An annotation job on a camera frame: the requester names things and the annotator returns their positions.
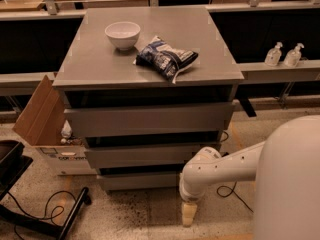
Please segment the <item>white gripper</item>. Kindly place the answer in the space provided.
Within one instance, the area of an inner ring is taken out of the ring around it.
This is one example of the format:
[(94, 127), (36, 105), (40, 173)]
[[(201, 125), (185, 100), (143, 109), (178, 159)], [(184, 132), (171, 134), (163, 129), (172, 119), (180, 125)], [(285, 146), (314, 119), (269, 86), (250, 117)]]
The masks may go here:
[(193, 223), (196, 211), (196, 203), (187, 202), (198, 202), (205, 194), (205, 186), (202, 184), (188, 183), (185, 180), (184, 174), (181, 173), (179, 176), (179, 193), (182, 198), (182, 224), (184, 227), (190, 227)]

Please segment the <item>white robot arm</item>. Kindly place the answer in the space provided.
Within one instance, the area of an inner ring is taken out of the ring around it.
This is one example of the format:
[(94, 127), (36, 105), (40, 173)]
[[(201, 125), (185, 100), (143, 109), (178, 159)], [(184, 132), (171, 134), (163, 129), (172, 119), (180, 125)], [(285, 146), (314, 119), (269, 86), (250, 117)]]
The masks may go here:
[(195, 203), (216, 183), (255, 181), (253, 240), (320, 240), (320, 116), (278, 127), (225, 157), (204, 147), (184, 166), (179, 191)]

